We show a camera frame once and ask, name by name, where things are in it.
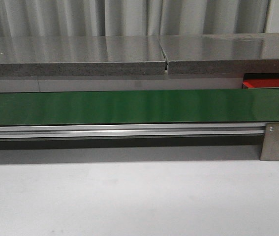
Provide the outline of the left grey stone slab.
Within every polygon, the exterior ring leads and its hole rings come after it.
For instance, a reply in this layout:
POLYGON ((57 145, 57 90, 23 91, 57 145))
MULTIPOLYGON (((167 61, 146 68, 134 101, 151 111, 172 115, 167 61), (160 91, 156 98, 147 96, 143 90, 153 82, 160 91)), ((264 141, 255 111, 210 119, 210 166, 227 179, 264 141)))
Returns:
POLYGON ((0 77, 162 75, 154 36, 0 37, 0 77))

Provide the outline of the grey stone slab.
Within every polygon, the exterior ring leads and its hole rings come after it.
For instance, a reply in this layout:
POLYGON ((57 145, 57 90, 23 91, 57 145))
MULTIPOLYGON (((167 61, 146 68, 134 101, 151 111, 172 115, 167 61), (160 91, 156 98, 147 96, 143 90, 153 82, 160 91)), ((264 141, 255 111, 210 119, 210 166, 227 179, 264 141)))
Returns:
POLYGON ((171 75, 279 73, 279 33, 168 35, 159 42, 171 75))
POLYGON ((162 75, 154 36, 0 37, 0 77, 162 75))

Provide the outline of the green conveyor belt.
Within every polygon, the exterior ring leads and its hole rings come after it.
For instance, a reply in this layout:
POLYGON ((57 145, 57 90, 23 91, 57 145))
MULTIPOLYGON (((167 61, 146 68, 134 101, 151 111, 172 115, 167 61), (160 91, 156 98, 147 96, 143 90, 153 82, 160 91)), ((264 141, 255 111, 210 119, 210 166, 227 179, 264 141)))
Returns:
POLYGON ((279 88, 0 93, 0 126, 279 121, 279 88))

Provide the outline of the right grey stone slab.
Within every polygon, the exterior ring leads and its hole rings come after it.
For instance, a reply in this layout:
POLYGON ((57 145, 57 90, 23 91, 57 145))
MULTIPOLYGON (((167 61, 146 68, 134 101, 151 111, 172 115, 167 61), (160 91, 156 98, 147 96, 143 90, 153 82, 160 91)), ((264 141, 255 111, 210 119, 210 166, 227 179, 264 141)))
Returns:
POLYGON ((171 75, 279 73, 279 33, 168 35, 159 42, 171 75))

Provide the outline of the red plastic bin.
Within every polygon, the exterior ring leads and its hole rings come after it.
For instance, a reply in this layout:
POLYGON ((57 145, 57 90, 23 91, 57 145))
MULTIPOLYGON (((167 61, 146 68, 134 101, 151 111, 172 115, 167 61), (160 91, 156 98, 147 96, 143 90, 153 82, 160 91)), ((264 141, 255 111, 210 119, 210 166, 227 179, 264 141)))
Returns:
POLYGON ((243 88, 279 88, 279 73, 247 73, 244 75, 243 88))

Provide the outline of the grey curtain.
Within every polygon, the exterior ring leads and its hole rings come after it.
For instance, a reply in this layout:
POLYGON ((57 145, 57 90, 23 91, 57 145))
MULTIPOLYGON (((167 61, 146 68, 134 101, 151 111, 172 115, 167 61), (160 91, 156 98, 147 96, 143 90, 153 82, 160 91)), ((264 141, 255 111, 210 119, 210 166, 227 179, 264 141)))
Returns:
POLYGON ((279 32, 279 0, 0 0, 0 36, 279 32))

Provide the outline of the aluminium conveyor frame rail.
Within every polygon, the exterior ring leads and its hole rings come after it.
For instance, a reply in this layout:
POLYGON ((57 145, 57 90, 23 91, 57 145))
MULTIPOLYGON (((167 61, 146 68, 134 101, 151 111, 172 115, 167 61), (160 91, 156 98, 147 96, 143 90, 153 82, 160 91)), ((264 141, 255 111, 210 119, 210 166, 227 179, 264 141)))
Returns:
POLYGON ((263 122, 0 126, 0 139, 264 134, 263 122))

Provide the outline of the steel conveyor support bracket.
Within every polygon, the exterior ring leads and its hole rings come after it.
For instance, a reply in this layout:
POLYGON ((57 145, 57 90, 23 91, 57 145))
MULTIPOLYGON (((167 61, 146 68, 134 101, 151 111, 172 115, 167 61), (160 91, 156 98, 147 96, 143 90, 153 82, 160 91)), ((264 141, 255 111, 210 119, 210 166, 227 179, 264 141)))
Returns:
POLYGON ((279 161, 279 122, 266 124, 260 160, 279 161))

